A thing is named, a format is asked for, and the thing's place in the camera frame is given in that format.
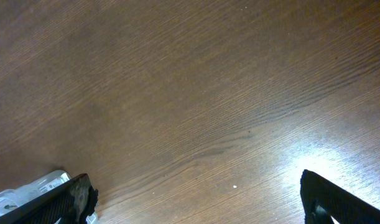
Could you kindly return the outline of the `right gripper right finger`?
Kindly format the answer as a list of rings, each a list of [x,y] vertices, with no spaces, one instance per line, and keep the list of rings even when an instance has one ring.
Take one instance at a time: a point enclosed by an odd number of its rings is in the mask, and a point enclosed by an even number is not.
[[[305,169],[300,179],[305,224],[376,223],[380,210],[315,172]]]

